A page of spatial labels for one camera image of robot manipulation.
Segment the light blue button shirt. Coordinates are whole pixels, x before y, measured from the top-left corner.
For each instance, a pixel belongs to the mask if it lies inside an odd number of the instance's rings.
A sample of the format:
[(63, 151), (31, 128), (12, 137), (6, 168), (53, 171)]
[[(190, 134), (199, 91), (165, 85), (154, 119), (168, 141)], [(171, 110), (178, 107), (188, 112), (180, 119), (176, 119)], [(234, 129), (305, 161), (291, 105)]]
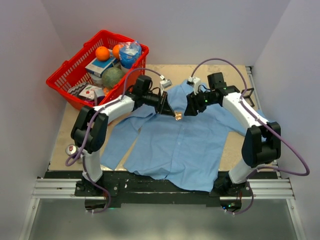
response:
[(210, 192), (230, 132), (245, 135), (246, 130), (218, 104), (181, 120), (143, 105), (113, 128), (100, 162), (115, 169), (125, 159), (131, 173)]

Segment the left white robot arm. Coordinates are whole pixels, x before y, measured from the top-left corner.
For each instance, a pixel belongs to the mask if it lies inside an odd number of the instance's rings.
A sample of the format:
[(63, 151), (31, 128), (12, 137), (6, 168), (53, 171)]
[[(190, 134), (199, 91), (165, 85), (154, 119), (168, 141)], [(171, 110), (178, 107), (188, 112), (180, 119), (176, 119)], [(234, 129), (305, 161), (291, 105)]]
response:
[(95, 108), (86, 105), (80, 110), (70, 136), (78, 147), (74, 157), (82, 158), (82, 175), (88, 181), (85, 189), (92, 196), (99, 196), (104, 190), (104, 184), (99, 181), (103, 176), (100, 149), (105, 142), (109, 123), (143, 105), (153, 107), (157, 114), (175, 116), (165, 91), (172, 82), (163, 76), (161, 78), (158, 93), (153, 93), (149, 76), (139, 75), (123, 95)]

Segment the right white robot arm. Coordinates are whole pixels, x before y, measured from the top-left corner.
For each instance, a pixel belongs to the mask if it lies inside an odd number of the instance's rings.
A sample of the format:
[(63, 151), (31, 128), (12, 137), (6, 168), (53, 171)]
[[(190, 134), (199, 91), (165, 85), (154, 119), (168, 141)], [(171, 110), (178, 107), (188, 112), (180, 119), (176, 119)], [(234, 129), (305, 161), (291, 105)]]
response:
[(281, 127), (277, 122), (269, 122), (258, 114), (246, 101), (241, 99), (241, 93), (234, 85), (228, 86), (223, 74), (213, 73), (208, 76), (210, 89), (201, 90), (201, 80), (190, 76), (187, 84), (193, 87), (193, 92), (186, 96), (187, 107), (185, 116), (196, 116), (204, 112), (210, 105), (219, 104), (228, 110), (246, 130), (241, 148), (242, 159), (233, 167), (223, 183), (223, 192), (230, 197), (240, 190), (240, 184), (257, 168), (270, 164), (281, 156), (281, 141), (270, 132), (270, 127), (277, 134)]

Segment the green melon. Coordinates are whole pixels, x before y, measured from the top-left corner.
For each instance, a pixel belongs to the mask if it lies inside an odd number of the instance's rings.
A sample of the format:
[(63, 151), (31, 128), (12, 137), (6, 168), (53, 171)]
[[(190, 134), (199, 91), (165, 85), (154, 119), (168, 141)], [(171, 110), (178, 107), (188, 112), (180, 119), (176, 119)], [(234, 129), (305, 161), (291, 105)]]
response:
[(125, 73), (118, 67), (106, 69), (102, 76), (102, 85), (107, 89), (112, 89), (124, 77)]

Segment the blue white plastic bag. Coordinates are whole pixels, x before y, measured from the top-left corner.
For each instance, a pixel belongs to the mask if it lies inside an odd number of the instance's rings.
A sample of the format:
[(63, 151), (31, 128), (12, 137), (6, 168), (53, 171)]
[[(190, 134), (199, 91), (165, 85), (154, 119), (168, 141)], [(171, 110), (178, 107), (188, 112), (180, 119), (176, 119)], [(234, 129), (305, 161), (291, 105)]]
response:
[(142, 47), (138, 41), (122, 42), (119, 48), (121, 69), (128, 72), (142, 53)]

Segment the cherry picture packet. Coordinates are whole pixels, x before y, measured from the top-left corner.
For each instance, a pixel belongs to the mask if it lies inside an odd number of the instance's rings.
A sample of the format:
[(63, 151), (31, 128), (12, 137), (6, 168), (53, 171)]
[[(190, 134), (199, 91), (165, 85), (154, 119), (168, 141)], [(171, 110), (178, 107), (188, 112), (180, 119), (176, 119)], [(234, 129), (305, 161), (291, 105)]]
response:
[(93, 100), (95, 97), (95, 90), (99, 90), (99, 89), (100, 88), (98, 86), (88, 84), (79, 92), (78, 96)]

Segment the orange fruit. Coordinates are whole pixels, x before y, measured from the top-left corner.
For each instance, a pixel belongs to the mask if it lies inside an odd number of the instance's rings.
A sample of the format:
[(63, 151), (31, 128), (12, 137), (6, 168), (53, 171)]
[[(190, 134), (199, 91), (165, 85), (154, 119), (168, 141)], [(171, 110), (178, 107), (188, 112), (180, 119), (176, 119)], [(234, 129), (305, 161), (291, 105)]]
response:
[(112, 49), (112, 55), (116, 58), (116, 59), (120, 59), (120, 49), (123, 47), (122, 44), (117, 44), (113, 47)]
[(107, 61), (110, 58), (110, 51), (105, 46), (99, 46), (95, 50), (95, 57), (101, 62)]

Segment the white blue carton box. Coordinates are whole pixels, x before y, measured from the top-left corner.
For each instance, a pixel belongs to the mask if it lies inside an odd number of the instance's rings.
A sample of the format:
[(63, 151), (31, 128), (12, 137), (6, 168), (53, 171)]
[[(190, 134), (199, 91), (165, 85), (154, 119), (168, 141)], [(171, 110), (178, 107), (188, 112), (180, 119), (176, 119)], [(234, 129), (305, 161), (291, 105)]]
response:
[(119, 65), (120, 61), (113, 56), (106, 61), (100, 61), (97, 58), (95, 58), (89, 64), (86, 65), (85, 70), (88, 73), (101, 78), (102, 74), (106, 69), (111, 67), (118, 67)]

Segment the energy drink can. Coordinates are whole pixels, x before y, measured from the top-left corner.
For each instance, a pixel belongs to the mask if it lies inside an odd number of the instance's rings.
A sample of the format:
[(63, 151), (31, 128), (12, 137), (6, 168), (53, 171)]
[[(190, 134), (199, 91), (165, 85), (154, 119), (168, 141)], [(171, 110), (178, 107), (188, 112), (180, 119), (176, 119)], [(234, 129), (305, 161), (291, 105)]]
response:
[(77, 163), (82, 163), (83, 161), (83, 156), (80, 155), (79, 157), (77, 157), (78, 154), (78, 147), (74, 144), (69, 144), (66, 149), (65, 149), (66, 154), (68, 155), (68, 158), (65, 162), (66, 166), (71, 166), (73, 165), (75, 162)]

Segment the black base frame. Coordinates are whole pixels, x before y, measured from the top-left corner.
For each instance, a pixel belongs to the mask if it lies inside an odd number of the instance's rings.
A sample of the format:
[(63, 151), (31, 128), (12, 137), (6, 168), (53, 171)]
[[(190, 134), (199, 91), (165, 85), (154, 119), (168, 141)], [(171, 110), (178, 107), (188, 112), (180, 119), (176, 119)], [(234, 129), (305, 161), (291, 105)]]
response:
[[(80, 171), (48, 171), (39, 179), (77, 179), (76, 196), (103, 197), (99, 199), (83, 199), (87, 211), (102, 210), (105, 206), (120, 208), (124, 204), (156, 204), (156, 205), (205, 205), (206, 207), (222, 207), (229, 211), (238, 211), (242, 200), (253, 195), (246, 185), (232, 187), (227, 193), (212, 189), (209, 192), (184, 190), (169, 180), (155, 180), (148, 176), (140, 176), (126, 171), (105, 171), (99, 185), (109, 195), (83, 179)], [(250, 179), (279, 179), (276, 173), (260, 172)]]

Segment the aluminium rail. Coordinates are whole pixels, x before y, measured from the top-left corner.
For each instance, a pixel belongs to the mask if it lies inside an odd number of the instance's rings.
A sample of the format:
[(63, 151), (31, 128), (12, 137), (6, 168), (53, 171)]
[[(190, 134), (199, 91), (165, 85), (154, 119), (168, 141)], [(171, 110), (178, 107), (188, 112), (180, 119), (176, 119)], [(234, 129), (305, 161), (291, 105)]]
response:
[[(77, 179), (37, 179), (34, 199), (102, 200), (102, 196), (76, 196)], [(258, 200), (292, 200), (295, 198), (289, 179), (249, 179), (254, 198)]]

